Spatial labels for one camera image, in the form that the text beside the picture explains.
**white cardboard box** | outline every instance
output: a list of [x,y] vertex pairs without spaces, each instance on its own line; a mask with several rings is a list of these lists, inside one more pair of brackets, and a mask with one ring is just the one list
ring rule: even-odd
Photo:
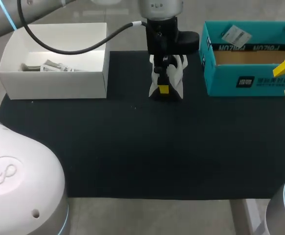
[[[60,50],[81,50],[105,39],[106,23],[32,24],[33,33],[45,44]],[[62,63],[79,72],[24,72],[21,63],[40,66],[46,60]],[[10,99],[106,98],[110,62],[109,45],[81,55],[60,55],[38,45],[24,28],[7,43],[0,80]]]

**black mat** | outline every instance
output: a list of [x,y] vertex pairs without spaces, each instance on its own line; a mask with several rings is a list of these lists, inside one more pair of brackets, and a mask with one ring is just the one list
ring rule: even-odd
[[148,61],[112,52],[108,99],[6,96],[0,121],[58,156],[70,197],[272,197],[285,181],[285,98],[208,97],[193,55],[184,101],[154,102]]

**black cable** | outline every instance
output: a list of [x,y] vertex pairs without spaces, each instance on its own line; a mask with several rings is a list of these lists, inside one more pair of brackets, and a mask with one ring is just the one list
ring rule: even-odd
[[[26,23],[23,11],[22,11],[22,3],[21,0],[17,0],[17,9],[19,12],[19,16],[21,19],[21,23],[24,26],[25,30],[27,31],[27,33],[30,35],[30,37],[39,45],[41,45],[43,48],[52,51],[54,53],[57,54],[62,54],[62,55],[79,55],[79,54],[83,54],[83,53],[87,53],[89,51],[95,50],[98,47],[102,46],[103,44],[107,43],[109,40],[111,40],[112,38],[114,38],[116,35],[118,35],[119,33],[123,32],[125,29],[130,28],[133,26],[133,23],[128,23],[126,25],[124,25],[123,27],[119,28],[118,30],[116,30],[115,32],[113,32],[111,35],[109,35],[106,39],[100,41],[99,43],[88,47],[86,49],[83,50],[76,50],[76,51],[64,51],[64,50],[57,50],[54,49],[52,47],[49,47],[48,45],[44,44],[42,41],[40,41],[35,34],[30,30],[30,28],[28,27],[28,24]],[[145,22],[141,22],[143,26],[145,26],[147,29],[152,30],[152,28]]]

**yellow label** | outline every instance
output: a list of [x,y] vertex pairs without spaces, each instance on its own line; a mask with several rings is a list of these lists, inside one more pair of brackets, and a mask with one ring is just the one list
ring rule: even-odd
[[168,85],[159,85],[161,94],[169,94],[169,86]]

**blue box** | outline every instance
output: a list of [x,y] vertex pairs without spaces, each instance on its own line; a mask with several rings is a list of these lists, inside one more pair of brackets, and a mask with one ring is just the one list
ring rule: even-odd
[[[242,48],[222,39],[233,25],[252,35]],[[199,53],[210,96],[285,95],[285,75],[273,76],[285,60],[285,22],[205,22]]]

